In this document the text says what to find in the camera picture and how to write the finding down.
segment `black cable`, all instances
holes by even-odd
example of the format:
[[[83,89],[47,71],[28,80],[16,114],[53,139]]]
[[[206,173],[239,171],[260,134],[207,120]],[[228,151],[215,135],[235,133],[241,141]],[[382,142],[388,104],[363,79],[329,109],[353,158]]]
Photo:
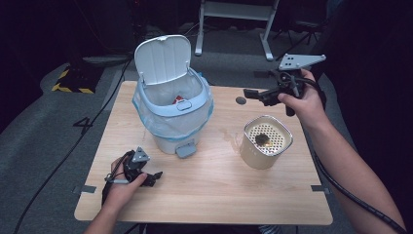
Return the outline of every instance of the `black cable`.
[[[279,82],[281,82],[282,84],[288,84],[291,82],[292,77],[290,74],[288,74],[287,72],[282,72],[281,76],[284,75],[284,77],[288,77],[289,79],[280,79]],[[308,78],[302,78],[302,77],[294,77],[296,81],[301,81],[304,82],[306,84],[309,84],[311,86],[313,86],[317,92],[320,95],[321,101],[323,102],[323,105],[325,103],[326,97],[324,92],[322,91],[321,87],[319,86],[319,83],[308,79]],[[367,210],[368,212],[370,212],[371,214],[377,216],[378,218],[380,218],[382,221],[384,221],[385,223],[387,223],[394,231],[396,231],[397,233],[407,233],[406,230],[404,230],[398,223],[396,223],[394,220],[392,220],[390,217],[388,217],[387,215],[383,214],[382,212],[378,211],[377,209],[375,209],[374,207],[370,206],[369,204],[365,203],[364,201],[362,201],[361,199],[359,199],[358,197],[356,197],[354,194],[352,194],[350,191],[348,191],[346,188],[344,188],[341,184],[339,184],[328,172],[327,170],[324,168],[324,166],[322,165],[321,161],[319,160],[319,156],[316,154],[315,156],[315,160],[316,163],[319,167],[319,170],[321,171],[321,173],[326,177],[326,179],[334,186],[336,187],[343,195],[345,195],[346,197],[348,197],[350,200],[352,200],[353,202],[355,202],[356,204],[358,204],[359,206],[361,206],[362,208],[364,208],[365,210]]]
[[[101,112],[104,110],[104,108],[107,106],[107,104],[109,103],[110,99],[113,98],[113,96],[116,93],[116,90],[119,87],[119,84],[122,80],[122,78],[125,75],[125,71],[128,67],[128,65],[131,63],[131,59],[125,63],[124,67],[122,68],[122,75],[118,81],[118,84],[116,85],[115,90],[113,91],[112,95],[110,96],[110,98],[108,99],[108,101],[103,105],[103,107],[99,110],[99,112],[94,116],[94,119],[91,122],[91,125],[94,123],[94,121],[97,119],[97,117],[101,114]],[[64,158],[58,163],[58,165],[55,167],[55,169],[49,174],[49,176],[46,178],[46,180],[43,182],[43,184],[39,187],[39,189],[36,191],[36,193],[33,195],[33,197],[31,198],[30,202],[27,204],[27,206],[25,207],[23,213],[21,214],[20,218],[19,218],[19,222],[16,225],[15,228],[15,234],[17,234],[19,232],[19,227],[21,226],[21,223],[28,211],[28,209],[31,207],[31,205],[33,204],[33,202],[36,200],[37,196],[40,194],[40,192],[43,190],[43,188],[46,186],[46,184],[49,182],[49,180],[55,175],[55,173],[57,172],[57,170],[61,167],[61,165],[67,160],[67,158],[70,156],[70,154],[73,152],[73,150],[75,150],[75,148],[77,147],[77,145],[79,144],[79,142],[82,140],[82,138],[85,136],[85,134],[88,132],[90,127],[87,127],[85,129],[85,131],[80,135],[80,137],[76,140],[75,144],[72,146],[72,148],[70,148],[70,150],[67,152],[67,154],[64,156]]]
[[[386,222],[394,231],[397,233],[407,233],[406,230],[404,230],[398,223],[396,223],[394,220],[392,220],[390,217],[387,215],[383,214],[382,212],[378,211],[377,209],[373,208],[366,202],[362,201],[358,197],[356,197],[353,193],[348,191],[346,188],[344,188],[340,183],[338,183],[325,169],[325,167],[322,165],[321,161],[319,160],[319,156],[316,154],[315,156],[316,163],[319,166],[319,170],[322,172],[322,174],[327,178],[327,180],[334,186],[336,187],[343,195],[348,197],[350,200],[364,208],[366,211],[370,212],[371,214],[377,216],[380,218],[382,221]]]

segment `mesh strainer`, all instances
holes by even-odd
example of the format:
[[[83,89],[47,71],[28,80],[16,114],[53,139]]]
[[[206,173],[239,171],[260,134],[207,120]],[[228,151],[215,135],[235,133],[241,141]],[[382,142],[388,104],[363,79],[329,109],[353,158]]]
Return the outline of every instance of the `mesh strainer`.
[[[241,157],[254,169],[269,169],[291,143],[291,132],[276,118],[264,115],[245,125]]]

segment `human hand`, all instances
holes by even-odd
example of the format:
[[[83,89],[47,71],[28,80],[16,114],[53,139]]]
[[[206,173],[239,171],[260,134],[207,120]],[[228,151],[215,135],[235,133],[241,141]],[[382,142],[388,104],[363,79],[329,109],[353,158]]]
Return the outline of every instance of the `human hand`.
[[[304,78],[316,81],[313,73],[308,70],[301,69],[301,74]],[[287,94],[279,94],[278,99],[280,102],[294,109],[295,114],[307,129],[317,128],[319,124],[328,121],[319,93],[311,85],[306,84],[304,95],[301,99]]]
[[[113,171],[121,158],[115,160],[111,165]],[[123,162],[114,175],[116,179],[125,179]],[[113,183],[107,195],[103,208],[113,209],[114,212],[119,212],[131,200],[136,189],[145,181],[147,174],[139,175],[133,182],[128,184]]]

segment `metal stand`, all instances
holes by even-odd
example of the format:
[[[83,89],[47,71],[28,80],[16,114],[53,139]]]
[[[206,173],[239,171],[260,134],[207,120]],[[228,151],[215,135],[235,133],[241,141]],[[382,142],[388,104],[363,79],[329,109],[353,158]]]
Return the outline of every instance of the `metal stand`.
[[[203,52],[204,41],[204,17],[221,17],[246,20],[264,20],[267,22],[265,33],[260,33],[260,40],[267,60],[273,60],[270,46],[268,45],[268,34],[276,15],[280,0],[275,0],[273,6],[254,6],[234,3],[208,2],[202,0],[200,9],[200,29],[195,48],[195,55],[200,56]]]

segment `white lid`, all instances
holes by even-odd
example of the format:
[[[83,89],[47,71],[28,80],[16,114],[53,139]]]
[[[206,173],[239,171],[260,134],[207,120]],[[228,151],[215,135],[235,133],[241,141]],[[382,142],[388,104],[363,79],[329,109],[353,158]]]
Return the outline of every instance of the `white lid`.
[[[175,80],[188,72],[191,44],[182,35],[160,36],[142,42],[134,52],[139,78],[146,85]]]

